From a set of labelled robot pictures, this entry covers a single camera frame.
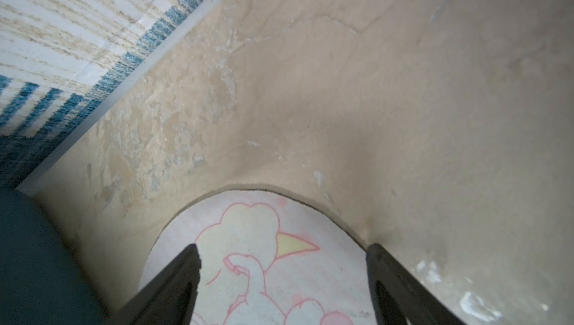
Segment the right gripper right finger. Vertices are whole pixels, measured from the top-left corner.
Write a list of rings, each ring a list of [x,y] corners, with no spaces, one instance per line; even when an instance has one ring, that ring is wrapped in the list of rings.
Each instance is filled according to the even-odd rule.
[[[369,291],[378,324],[462,324],[380,244],[366,250]]]

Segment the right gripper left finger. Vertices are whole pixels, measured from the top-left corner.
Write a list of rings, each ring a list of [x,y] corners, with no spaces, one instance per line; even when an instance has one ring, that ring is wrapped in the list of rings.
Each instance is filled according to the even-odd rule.
[[[201,260],[188,245],[107,324],[190,324],[200,284]]]

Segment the pink cartoon coaster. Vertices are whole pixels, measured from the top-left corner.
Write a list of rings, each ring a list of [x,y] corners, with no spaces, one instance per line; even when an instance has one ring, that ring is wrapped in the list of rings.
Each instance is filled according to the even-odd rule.
[[[315,209],[229,190],[181,211],[143,267],[147,285],[186,246],[202,268],[193,324],[374,324],[366,253]]]

